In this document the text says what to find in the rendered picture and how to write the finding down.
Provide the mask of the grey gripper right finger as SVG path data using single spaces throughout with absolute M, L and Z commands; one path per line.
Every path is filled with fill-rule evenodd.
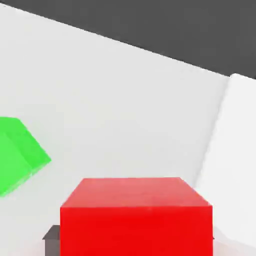
M 213 235 L 213 256 L 243 256 L 243 252 L 226 236 L 215 232 Z

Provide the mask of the small red cube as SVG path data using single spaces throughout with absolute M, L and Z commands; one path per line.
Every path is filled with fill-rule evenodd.
M 60 256 L 213 256 L 213 207 L 179 177 L 85 178 L 60 207 Z

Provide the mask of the small green cube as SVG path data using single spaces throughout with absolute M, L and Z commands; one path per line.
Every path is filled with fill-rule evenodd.
M 0 197 L 51 162 L 50 156 L 16 117 L 0 116 Z

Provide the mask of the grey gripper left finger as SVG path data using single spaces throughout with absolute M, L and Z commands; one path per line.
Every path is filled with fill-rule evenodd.
M 31 244 L 29 248 L 18 252 L 17 256 L 60 256 L 60 226 L 53 225 L 42 241 Z

